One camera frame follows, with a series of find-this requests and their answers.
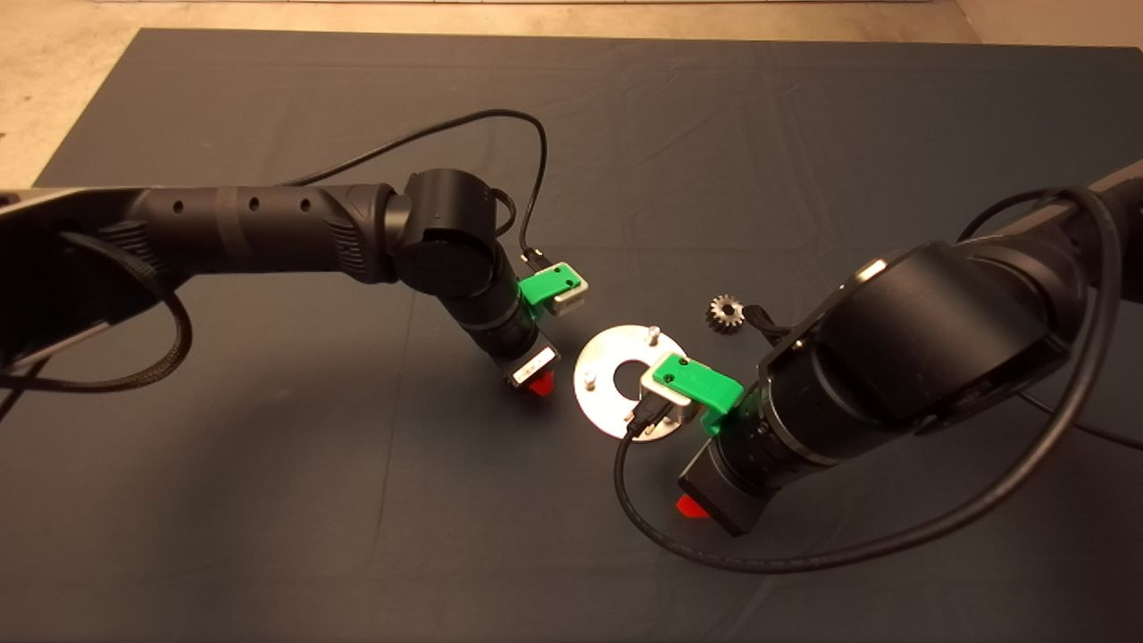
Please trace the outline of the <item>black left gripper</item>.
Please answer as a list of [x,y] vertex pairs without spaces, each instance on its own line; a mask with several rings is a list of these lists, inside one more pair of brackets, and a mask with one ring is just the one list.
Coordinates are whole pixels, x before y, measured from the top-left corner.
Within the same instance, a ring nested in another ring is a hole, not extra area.
[[552,345],[534,345],[519,357],[503,361],[504,379],[514,389],[526,388],[531,395],[547,397],[555,389],[554,369],[560,354]]

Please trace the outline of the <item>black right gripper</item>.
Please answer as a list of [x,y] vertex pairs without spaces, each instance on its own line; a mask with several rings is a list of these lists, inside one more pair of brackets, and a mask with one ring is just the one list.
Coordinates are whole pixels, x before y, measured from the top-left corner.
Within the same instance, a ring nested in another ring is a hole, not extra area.
[[748,483],[732,471],[716,444],[703,444],[678,477],[685,495],[676,511],[687,520],[714,520],[732,537],[756,528],[769,504],[768,489]]

